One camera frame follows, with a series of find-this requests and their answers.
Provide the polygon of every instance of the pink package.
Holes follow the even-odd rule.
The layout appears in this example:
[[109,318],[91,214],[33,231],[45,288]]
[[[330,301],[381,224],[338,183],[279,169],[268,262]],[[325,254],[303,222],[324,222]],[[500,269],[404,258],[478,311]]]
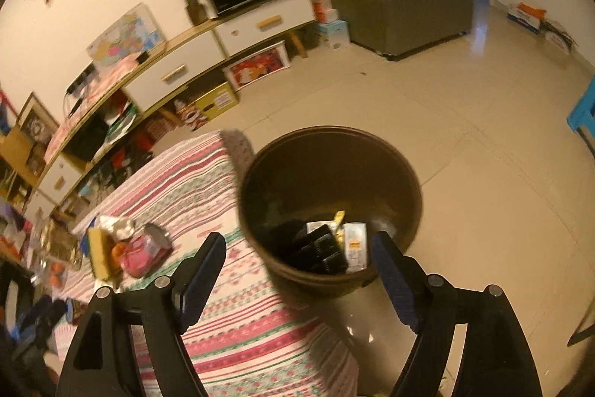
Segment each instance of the pink package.
[[120,256],[120,266],[133,278],[142,278],[171,251],[169,233],[156,224],[137,229]]

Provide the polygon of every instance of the red picture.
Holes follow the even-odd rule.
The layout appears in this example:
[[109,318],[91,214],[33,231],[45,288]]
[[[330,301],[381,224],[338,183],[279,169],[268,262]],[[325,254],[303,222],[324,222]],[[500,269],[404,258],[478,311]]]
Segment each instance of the red picture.
[[278,42],[258,53],[251,54],[224,69],[236,90],[275,71],[289,67],[284,41]]

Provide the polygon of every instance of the yellow box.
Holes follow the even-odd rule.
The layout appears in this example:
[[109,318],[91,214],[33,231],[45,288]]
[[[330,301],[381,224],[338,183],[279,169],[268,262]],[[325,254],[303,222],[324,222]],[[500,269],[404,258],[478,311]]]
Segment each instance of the yellow box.
[[199,109],[209,120],[228,111],[232,106],[239,103],[236,92],[231,85],[225,81],[210,92],[204,93],[190,105],[194,105]]

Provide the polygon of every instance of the screw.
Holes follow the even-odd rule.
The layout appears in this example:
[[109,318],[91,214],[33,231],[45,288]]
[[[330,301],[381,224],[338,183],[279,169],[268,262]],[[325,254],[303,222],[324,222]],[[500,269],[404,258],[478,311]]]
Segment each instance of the screw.
[[504,293],[504,291],[502,291],[502,288],[497,284],[490,284],[490,286],[487,287],[487,290],[490,292],[490,295],[492,296],[502,296],[502,293]]
[[165,288],[168,284],[170,284],[170,277],[169,276],[159,276],[155,280],[155,286],[158,288]]
[[97,290],[97,293],[95,293],[95,295],[97,295],[97,298],[106,298],[106,296],[108,296],[109,293],[111,293],[111,289],[109,289],[108,286],[102,286]]
[[437,274],[430,274],[428,276],[428,283],[430,284],[430,286],[439,288],[444,284],[444,279],[441,276],[438,276]]

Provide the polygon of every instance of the wooden cabinet leg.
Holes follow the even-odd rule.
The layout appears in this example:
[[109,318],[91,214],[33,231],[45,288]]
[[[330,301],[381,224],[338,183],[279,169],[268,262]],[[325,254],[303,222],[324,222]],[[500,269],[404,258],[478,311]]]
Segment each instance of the wooden cabinet leg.
[[174,123],[178,127],[184,126],[184,122],[180,120],[180,118],[176,114],[170,112],[168,109],[161,107],[158,108],[157,111],[163,118],[167,118],[170,122]]
[[305,50],[302,40],[299,38],[298,34],[295,31],[289,31],[289,38],[291,39],[293,45],[296,47],[297,52],[300,54],[301,57],[308,57],[308,52]]

